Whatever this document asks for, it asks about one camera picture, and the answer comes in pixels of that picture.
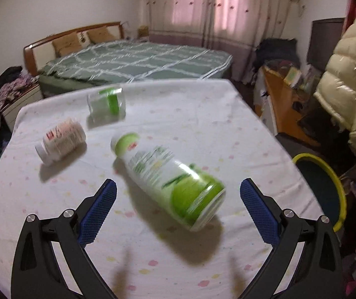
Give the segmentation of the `right brown pillow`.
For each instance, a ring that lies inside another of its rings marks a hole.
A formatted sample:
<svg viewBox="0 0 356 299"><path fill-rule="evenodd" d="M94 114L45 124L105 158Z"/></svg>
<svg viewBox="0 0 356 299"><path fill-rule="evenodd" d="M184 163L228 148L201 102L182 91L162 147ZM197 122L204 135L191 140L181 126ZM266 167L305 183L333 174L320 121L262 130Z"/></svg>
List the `right brown pillow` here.
<svg viewBox="0 0 356 299"><path fill-rule="evenodd" d="M87 35L92 44L108 43L117 40L117 38L109 32L106 26L90 29L87 31Z"/></svg>

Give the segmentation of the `white pill bottle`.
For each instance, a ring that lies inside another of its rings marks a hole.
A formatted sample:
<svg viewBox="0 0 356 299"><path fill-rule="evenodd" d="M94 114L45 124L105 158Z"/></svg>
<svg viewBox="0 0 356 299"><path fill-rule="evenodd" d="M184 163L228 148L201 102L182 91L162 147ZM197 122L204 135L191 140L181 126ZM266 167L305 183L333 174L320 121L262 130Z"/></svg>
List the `white pill bottle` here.
<svg viewBox="0 0 356 299"><path fill-rule="evenodd" d="M86 139L82 125L68 118L46 132L35 150L44 165L52 165L83 145Z"/></svg>

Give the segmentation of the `white nightstand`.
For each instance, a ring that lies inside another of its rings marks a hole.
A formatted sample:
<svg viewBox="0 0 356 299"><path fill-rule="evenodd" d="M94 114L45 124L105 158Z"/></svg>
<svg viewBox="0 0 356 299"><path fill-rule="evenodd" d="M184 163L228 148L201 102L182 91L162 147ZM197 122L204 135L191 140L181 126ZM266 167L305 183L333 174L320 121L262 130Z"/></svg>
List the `white nightstand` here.
<svg viewBox="0 0 356 299"><path fill-rule="evenodd" d="M17 115L21 108L31 103L36 103L42 99L43 94L40 90L39 84L34 84L27 87L16 98L5 104L0 113L11 132L13 131Z"/></svg>

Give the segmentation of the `clear green lidded jar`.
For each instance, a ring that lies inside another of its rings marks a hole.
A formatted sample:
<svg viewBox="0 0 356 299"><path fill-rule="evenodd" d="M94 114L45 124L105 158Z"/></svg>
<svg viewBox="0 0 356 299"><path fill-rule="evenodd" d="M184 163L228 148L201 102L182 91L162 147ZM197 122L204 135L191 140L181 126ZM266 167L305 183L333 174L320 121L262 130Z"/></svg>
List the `clear green lidded jar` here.
<svg viewBox="0 0 356 299"><path fill-rule="evenodd" d="M126 115L126 102L121 87L92 92L87 96L87 104L94 123L121 120Z"/></svg>

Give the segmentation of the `clothes pile on nightstand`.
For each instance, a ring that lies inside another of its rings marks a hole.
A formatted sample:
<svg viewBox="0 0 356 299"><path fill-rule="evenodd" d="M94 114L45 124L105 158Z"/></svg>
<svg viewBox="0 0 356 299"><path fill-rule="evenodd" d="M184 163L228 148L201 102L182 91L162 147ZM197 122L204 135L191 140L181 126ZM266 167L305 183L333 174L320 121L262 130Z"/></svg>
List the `clothes pile on nightstand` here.
<svg viewBox="0 0 356 299"><path fill-rule="evenodd" d="M1 115L1 110L23 89L31 87L36 80L22 66L12 66L6 69L0 75L0 150L3 148L3 142L11 136L5 120Z"/></svg>

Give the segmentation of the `woven basket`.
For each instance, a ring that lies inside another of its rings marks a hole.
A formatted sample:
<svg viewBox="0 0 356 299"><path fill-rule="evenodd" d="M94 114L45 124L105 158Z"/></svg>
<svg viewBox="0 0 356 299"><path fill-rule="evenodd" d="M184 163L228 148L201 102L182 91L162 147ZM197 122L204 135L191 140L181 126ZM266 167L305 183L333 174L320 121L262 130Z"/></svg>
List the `woven basket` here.
<svg viewBox="0 0 356 299"><path fill-rule="evenodd" d="M137 38L138 39L148 39L149 38L149 27L142 25L137 29Z"/></svg>

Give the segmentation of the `wooden headboard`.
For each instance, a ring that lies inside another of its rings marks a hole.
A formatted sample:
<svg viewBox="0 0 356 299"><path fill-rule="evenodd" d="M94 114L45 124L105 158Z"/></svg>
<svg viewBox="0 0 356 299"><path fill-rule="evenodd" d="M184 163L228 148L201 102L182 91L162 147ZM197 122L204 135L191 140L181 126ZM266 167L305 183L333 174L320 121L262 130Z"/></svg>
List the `wooden headboard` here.
<svg viewBox="0 0 356 299"><path fill-rule="evenodd" d="M88 32L93 34L95 31L104 31L104 28L115 39L124 39L124 29L121 22L93 24L53 34L24 47L26 70L31 75L37 76L39 70L51 60L66 56L71 52L81 51L90 46L93 42Z"/></svg>

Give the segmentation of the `white dotted table cloth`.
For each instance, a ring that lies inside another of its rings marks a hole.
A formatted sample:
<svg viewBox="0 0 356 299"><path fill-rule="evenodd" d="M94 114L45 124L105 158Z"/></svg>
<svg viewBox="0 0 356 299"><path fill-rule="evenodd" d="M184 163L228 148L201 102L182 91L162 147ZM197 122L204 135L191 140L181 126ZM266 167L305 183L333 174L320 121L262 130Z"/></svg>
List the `white dotted table cloth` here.
<svg viewBox="0 0 356 299"><path fill-rule="evenodd" d="M237 298L271 251L239 196L250 178L283 209L322 210L291 157L230 82L124 86L122 120L91 127L89 92L45 99L18 114L0 158L0 290L10 293L24 220L78 207L110 178L117 199L87 253L120 298ZM225 185L225 201L190 232L138 187L195 186L189 170Z"/></svg>

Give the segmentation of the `brown pillow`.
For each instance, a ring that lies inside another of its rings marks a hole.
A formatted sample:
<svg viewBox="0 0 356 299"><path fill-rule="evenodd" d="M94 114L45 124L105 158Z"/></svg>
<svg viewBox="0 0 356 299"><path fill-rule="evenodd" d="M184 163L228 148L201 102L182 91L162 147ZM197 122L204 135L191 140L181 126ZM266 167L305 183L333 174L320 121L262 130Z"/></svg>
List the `brown pillow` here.
<svg viewBox="0 0 356 299"><path fill-rule="evenodd" d="M52 45L58 57L64 57L83 49L76 32L54 39Z"/></svg>
<svg viewBox="0 0 356 299"><path fill-rule="evenodd" d="M108 43L117 40L117 38L109 32L106 26L90 29L87 31L87 35L92 44Z"/></svg>

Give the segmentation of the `green plaid bed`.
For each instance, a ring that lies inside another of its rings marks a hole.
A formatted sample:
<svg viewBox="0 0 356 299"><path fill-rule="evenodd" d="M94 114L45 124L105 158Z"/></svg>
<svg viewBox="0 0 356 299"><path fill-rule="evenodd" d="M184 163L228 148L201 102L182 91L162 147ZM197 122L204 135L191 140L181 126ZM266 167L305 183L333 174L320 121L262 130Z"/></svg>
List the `green plaid bed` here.
<svg viewBox="0 0 356 299"><path fill-rule="evenodd" d="M113 41L48 61L38 71L45 97L144 80L228 78L233 56L188 45Z"/></svg>

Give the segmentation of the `red dotted quilted jacket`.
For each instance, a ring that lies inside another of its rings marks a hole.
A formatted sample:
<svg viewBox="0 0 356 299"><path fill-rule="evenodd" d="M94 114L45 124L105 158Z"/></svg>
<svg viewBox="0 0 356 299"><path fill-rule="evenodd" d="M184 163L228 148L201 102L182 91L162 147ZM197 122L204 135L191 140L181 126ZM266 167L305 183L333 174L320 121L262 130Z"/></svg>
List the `red dotted quilted jacket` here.
<svg viewBox="0 0 356 299"><path fill-rule="evenodd" d="M356 19L356 0L348 0L346 16L344 19L342 34L355 22Z"/></svg>

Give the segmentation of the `left brown pillow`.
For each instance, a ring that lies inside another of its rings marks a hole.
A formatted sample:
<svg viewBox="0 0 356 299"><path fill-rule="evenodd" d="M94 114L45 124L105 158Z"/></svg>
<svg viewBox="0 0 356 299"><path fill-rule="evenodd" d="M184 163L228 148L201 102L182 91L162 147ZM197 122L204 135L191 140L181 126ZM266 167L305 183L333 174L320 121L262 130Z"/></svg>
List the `left brown pillow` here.
<svg viewBox="0 0 356 299"><path fill-rule="evenodd" d="M58 57L64 57L83 49L76 32L54 39L52 45Z"/></svg>

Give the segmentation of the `wooden low cabinet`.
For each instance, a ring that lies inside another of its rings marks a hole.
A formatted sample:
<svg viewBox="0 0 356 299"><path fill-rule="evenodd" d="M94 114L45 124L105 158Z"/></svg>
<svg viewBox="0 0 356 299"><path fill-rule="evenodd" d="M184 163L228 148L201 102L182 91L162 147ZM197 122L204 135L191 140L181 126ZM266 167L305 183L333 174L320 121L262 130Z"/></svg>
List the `wooden low cabinet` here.
<svg viewBox="0 0 356 299"><path fill-rule="evenodd" d="M284 83L283 78L268 71L266 67L262 67L262 73L264 74L266 92L271 97L278 135L287 137L310 149L319 148L320 144L308 137L298 125L302 115L292 108L293 103L300 100L294 90Z"/></svg>

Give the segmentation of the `green white drink bottle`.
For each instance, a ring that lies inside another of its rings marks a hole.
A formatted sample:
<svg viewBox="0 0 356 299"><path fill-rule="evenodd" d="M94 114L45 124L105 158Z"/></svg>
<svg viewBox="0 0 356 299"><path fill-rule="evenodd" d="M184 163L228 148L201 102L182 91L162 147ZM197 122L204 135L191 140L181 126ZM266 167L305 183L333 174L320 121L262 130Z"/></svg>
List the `green white drink bottle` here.
<svg viewBox="0 0 356 299"><path fill-rule="evenodd" d="M225 185L220 180L135 132L115 134L111 149L131 180L189 231L203 229L225 199Z"/></svg>

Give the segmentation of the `dark clothes pile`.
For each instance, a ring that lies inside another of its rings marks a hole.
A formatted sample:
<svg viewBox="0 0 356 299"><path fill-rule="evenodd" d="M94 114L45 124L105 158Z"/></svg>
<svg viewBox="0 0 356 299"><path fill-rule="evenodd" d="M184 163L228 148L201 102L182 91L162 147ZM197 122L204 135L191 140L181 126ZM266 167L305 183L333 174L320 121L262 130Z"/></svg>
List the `dark clothes pile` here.
<svg viewBox="0 0 356 299"><path fill-rule="evenodd" d="M296 39L264 39L256 49L253 73L257 74L263 66L280 74L286 74L291 67L299 70L297 42Z"/></svg>

